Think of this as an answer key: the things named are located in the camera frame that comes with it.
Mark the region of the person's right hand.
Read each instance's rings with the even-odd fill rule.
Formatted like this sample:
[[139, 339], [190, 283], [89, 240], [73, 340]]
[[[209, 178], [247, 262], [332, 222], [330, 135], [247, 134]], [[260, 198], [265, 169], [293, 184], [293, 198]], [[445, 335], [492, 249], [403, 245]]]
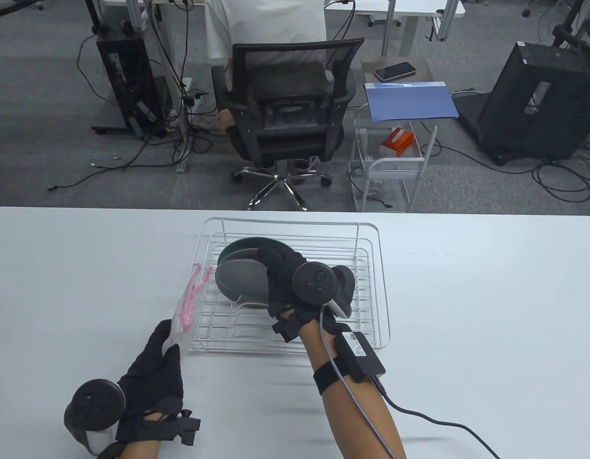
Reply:
[[337, 319], [349, 319], [356, 280], [346, 266], [309, 262], [290, 247], [266, 245], [256, 258], [267, 269], [268, 314], [277, 321], [275, 334], [289, 343], [312, 320], [323, 322], [329, 334], [350, 332]]

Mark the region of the person's left hand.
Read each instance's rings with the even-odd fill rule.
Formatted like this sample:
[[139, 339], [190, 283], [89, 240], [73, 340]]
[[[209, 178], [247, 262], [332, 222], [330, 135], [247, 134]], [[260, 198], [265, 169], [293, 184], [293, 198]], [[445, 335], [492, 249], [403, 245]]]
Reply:
[[161, 321], [128, 371], [117, 382], [125, 398], [116, 441], [172, 441], [179, 434], [183, 408], [179, 345], [163, 351], [171, 331], [170, 319]]

